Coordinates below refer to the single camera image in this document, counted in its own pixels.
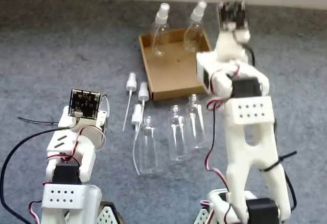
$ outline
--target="white spray nozzle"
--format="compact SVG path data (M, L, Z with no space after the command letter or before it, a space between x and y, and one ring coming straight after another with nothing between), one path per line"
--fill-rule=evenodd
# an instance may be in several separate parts
M160 9L157 12L157 15L155 17L155 22L158 25L164 25L167 22L169 9L170 9L170 6L168 3L162 3L160 5Z
M148 101L149 100L149 91L148 91L148 83L141 82L138 91L138 100L139 101Z
M141 104L135 104L134 105L134 112L133 112L133 115L132 115L132 124L133 125L139 125L141 123L141 121L142 121L141 113L142 113Z
M204 15L204 10L206 8L206 5L207 4L205 1L199 1L191 14L191 20L194 20L196 22L201 21Z
M126 83L126 90L130 91L132 90L132 92L136 91L137 88L137 82L136 82L136 74L134 72L131 72L129 74L127 83Z

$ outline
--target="white plastic part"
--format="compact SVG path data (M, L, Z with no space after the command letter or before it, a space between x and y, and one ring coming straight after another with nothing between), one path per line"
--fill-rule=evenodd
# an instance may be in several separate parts
M240 117L243 109L246 116L244 121ZM253 116L259 112L264 112L265 115L260 118ZM250 167L255 165L258 169L265 169L278 161L271 98L230 99L225 104L225 118L228 200L233 204L234 211L241 222L246 224L248 214L244 189ZM244 127L246 125L253 127L253 145L249 145L245 140ZM264 176L270 197L277 203L281 211L281 221L287 220L291 215L291 209L282 165L278 164L270 171L264 172Z
M160 9L157 12L157 15L155 17L155 22L158 25L164 25L167 22L169 9L170 9L170 6L168 3L162 3L160 5Z
M134 72L131 72L128 76L128 80L126 83L126 90L130 91L132 90L135 92L137 89L137 82L136 82L136 74Z
M191 14L191 20L200 22L203 18L206 6L207 4L205 1L199 1Z
M148 101L149 100L149 91L148 91L148 83L141 82L138 91L138 100L139 101Z
M70 130L61 130L54 132L50 143L47 147L48 156L65 153L71 154L73 151L74 143L77 137L77 132L87 125L93 125L101 129L106 119L106 112L99 111L97 120L91 119L80 119L76 127ZM68 106L63 110L63 114L59 121L58 126L73 126L76 123L75 118L68 116ZM102 136L95 129L85 129L81 136L79 136L79 144L76 148L74 157L81 163L80 166L80 179L82 182L89 181L94 162L96 160L97 148L102 145ZM46 180L51 181L53 177L53 172L56 164L60 162L60 159L53 158L49 159L48 166L46 168Z
M107 95L103 95L100 105L99 105L99 110L101 111L106 111L106 118L109 118L110 116L110 104Z
M215 223L217 222L224 223L224 217L229 208L229 203L223 201L219 196L219 194L221 193L227 193L227 189L216 189L208 194L210 208L214 209L215 211L215 217L214 217ZM244 196L246 200L256 198L256 196L254 196L250 191L245 191ZM228 224L240 222L233 208L231 208L230 211L228 212L226 216L226 222Z
M141 104L135 104L134 112L132 115L132 124L133 125L138 126L139 124L141 124L141 122L142 122L141 113L142 113Z
M83 209L87 186L46 184L42 208Z
M118 224L111 207L103 208L98 216L97 224Z
M235 36L238 41L247 43L250 40L249 30L236 30ZM217 53L217 61L229 62L238 59L244 63L248 63L248 57L244 48L235 41L233 32L220 32L215 51Z
M93 185L46 184L41 224L97 223L101 198L101 190Z
M206 209L201 209L197 217L195 218L193 224L205 224L209 217L209 213ZM210 224L217 224L217 221L212 219Z
M227 127L275 121L270 96L230 99L225 111Z
M239 60L231 60L226 63L213 61L213 56L215 55L197 53L197 77L204 85L207 93L211 93L209 89L211 82L214 95L222 99L229 98L232 92L232 82L229 76L232 76L238 70L238 77L257 77L262 96L268 95L269 80L255 67Z

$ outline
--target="clear plastic bottle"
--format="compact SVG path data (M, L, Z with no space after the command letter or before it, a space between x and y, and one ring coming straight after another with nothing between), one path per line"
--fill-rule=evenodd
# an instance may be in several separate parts
M168 32L170 27L167 23L169 8L169 4L162 3L156 15L155 22L151 26L152 53L158 57L165 54L165 45L169 43Z
M200 40L203 35L204 10L206 8L205 1L199 1L196 8L193 10L189 19L189 27L184 33L184 48L190 52L198 52Z
M191 127L192 146L195 148L209 147L209 141L206 139L202 105L196 94L190 95L187 110Z
M152 126L151 117L147 116L141 127L139 159L141 174L153 174L162 170L157 154L156 129Z
M172 161L182 161L188 159L191 155L188 143L189 131L186 119L181 113L179 105L171 106L171 115L169 120L170 138L169 151Z

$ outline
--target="cardboard box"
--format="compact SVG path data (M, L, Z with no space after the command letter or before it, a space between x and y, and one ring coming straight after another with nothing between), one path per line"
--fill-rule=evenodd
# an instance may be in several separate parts
M172 30L163 57L155 57L151 51L151 36L139 37L141 52L152 100L179 98L190 94L204 93L196 77L196 53L188 52L183 46L186 29ZM205 32L200 42L200 52L211 51Z

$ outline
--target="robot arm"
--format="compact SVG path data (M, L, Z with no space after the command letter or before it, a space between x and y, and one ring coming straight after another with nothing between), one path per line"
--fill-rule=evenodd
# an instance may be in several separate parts
M253 66L243 63L241 61L232 60L229 63L221 63L217 68L217 70L213 70L214 72L211 76L211 91L214 95L224 100L229 99L231 97L233 86L230 77L234 74L237 74L238 78L256 77L260 84L262 96L268 95L268 78Z
M249 207L245 194L249 169L252 165L265 169L278 161L273 131L275 119L268 96L269 80L248 64L245 50L240 44L240 41L249 40L244 4L223 3L219 12L221 32L215 51L197 53L197 77L208 94L224 100L229 192L226 193L227 203L215 201L217 196L212 194L208 199L219 223L224 220L226 208L230 205L230 214L236 214L242 223L248 223L250 219L251 224L255 224L260 223L255 219L260 219L260 215L265 216L267 209L264 210L264 205L260 205L262 199L252 200L253 208ZM250 146L246 142L245 126L253 127L254 145ZM271 199L264 201L274 216L269 223L285 221L290 217L291 210L282 165L278 164L265 172L264 176L271 196Z
M99 93L72 90L58 124L71 129L56 131L47 148L42 224L97 223L101 190L84 184L90 180L96 150L105 142L106 111L98 110L99 99Z

